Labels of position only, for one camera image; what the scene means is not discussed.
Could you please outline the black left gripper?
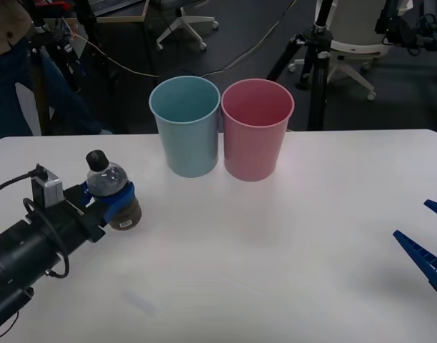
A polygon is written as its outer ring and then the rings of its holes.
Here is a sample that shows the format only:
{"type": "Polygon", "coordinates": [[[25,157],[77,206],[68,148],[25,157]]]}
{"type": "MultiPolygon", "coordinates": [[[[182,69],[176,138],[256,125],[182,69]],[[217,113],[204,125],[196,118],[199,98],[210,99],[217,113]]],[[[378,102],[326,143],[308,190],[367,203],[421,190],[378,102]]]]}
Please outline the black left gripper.
{"type": "MultiPolygon", "coordinates": [[[[99,241],[105,235],[101,228],[105,222],[112,228],[137,225],[137,198],[133,182],[127,182],[121,190],[107,197],[93,195],[88,184],[82,182],[71,188],[71,197],[73,204],[66,200],[48,208],[34,204],[34,208],[49,220],[66,250],[76,250],[85,241],[99,241]]],[[[33,250],[60,250],[54,234],[39,214],[32,226],[35,227],[33,250]]]]}

